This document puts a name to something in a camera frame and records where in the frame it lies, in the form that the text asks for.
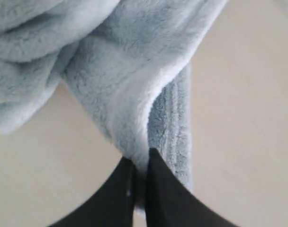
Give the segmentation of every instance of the fluffy fabric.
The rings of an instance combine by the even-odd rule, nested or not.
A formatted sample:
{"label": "fluffy fabric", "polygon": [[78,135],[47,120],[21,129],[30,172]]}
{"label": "fluffy fabric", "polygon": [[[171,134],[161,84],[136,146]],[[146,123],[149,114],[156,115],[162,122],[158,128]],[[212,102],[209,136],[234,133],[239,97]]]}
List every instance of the fluffy fabric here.
{"label": "fluffy fabric", "polygon": [[0,132],[63,79],[145,173],[159,149],[188,188],[188,63],[226,0],[0,0]]}

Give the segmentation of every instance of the light blue fleece fabric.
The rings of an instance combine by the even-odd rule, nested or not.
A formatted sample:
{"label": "light blue fleece fabric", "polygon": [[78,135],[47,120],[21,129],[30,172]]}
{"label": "light blue fleece fabric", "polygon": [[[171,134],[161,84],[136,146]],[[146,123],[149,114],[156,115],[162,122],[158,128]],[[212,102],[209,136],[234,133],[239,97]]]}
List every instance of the light blue fleece fabric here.
{"label": "light blue fleece fabric", "polygon": [[141,172],[156,147],[191,188],[188,64],[225,3],[0,0],[0,133],[23,125],[62,79]]}

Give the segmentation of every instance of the floor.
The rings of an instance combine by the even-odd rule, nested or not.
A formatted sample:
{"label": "floor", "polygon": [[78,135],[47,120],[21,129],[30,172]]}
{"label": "floor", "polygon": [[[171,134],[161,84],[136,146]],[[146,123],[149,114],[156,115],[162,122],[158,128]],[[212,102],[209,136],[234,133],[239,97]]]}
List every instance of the floor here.
{"label": "floor", "polygon": [[[193,58],[194,193],[241,227],[288,227],[288,16],[278,1],[288,7],[231,0]],[[0,227],[47,226],[119,159],[59,87],[23,128],[0,136]]]}

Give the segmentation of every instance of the beige floor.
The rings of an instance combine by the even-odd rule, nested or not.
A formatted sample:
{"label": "beige floor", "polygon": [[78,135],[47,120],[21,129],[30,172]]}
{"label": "beige floor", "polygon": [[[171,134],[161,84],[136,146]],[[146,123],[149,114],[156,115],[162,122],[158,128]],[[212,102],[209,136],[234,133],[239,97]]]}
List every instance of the beige floor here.
{"label": "beige floor", "polygon": [[[231,0],[193,65],[195,194],[242,227],[288,227],[288,17],[272,0]],[[0,227],[57,220],[119,158],[60,87],[0,136]]]}

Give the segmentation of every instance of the tiled floor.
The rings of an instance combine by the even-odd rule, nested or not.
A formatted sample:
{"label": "tiled floor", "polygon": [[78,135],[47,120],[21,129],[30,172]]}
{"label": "tiled floor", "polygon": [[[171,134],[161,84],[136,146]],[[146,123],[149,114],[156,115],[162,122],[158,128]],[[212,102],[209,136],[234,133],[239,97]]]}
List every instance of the tiled floor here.
{"label": "tiled floor", "polygon": [[[288,227],[288,17],[276,2],[230,1],[194,56],[192,91],[194,193],[242,227]],[[50,224],[119,158],[60,87],[0,136],[0,227]]]}

